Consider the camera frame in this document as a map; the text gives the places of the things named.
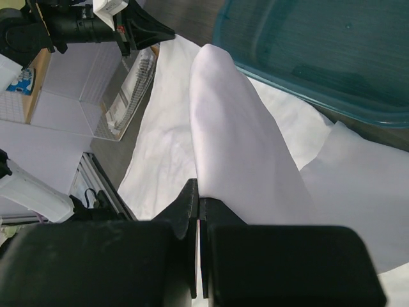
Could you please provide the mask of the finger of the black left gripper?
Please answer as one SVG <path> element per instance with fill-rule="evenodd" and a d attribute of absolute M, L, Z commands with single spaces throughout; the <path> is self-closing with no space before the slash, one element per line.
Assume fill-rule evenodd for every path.
<path fill-rule="evenodd" d="M 175 39 L 175 31 L 153 18 L 137 1 L 129 1 L 127 21 L 137 50 Z"/>

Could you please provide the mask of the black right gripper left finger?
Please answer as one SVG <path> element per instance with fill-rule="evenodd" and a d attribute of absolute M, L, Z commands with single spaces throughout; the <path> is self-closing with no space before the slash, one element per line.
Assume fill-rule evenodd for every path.
<path fill-rule="evenodd" d="M 21 230 L 1 258 L 2 306 L 190 306 L 197 296 L 197 182 L 150 221 Z"/>

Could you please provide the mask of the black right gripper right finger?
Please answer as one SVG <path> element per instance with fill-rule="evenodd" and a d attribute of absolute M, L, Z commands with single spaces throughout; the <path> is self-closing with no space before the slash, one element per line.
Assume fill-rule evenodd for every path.
<path fill-rule="evenodd" d="M 247 224 L 199 201 L 201 277 L 210 306 L 385 306 L 363 240 L 343 226 Z"/>

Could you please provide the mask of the white long sleeve shirt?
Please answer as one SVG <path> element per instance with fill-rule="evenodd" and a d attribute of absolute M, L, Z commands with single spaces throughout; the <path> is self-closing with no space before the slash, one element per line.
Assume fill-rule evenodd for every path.
<path fill-rule="evenodd" d="M 190 178 L 251 224 L 334 224 L 366 243 L 389 306 L 408 305 L 408 153 L 332 123 L 177 36 L 155 79 L 118 192 L 138 219 Z"/>

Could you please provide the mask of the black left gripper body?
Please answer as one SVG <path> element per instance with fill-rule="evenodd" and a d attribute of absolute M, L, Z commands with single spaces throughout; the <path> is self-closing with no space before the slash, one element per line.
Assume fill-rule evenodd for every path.
<path fill-rule="evenodd" d="M 122 56 L 129 56 L 132 51 L 136 50 L 135 32 L 137 22 L 140 21 L 138 8 L 137 1 L 130 0 L 127 7 L 114 16 L 116 27 L 114 36 Z"/>

